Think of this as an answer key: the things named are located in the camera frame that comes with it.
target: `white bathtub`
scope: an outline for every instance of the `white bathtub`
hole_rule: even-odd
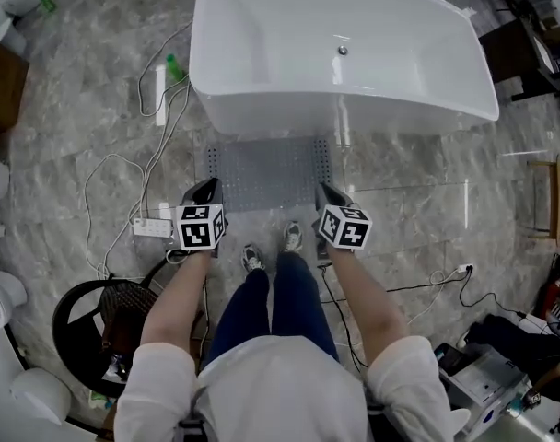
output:
[[[441,0],[196,0],[190,77],[223,133],[498,118],[473,26]]]

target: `power strip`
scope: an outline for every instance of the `power strip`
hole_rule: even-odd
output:
[[[171,238],[171,221],[137,217],[133,221],[133,233],[136,236],[149,236],[151,238]]]

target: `white shirt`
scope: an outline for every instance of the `white shirt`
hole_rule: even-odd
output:
[[[448,397],[424,337],[385,349],[368,369],[367,385],[410,440],[453,440]],[[118,401],[116,441],[170,442],[192,408],[219,442],[372,438],[362,383],[304,337],[252,339],[198,378],[179,347],[142,345]]]

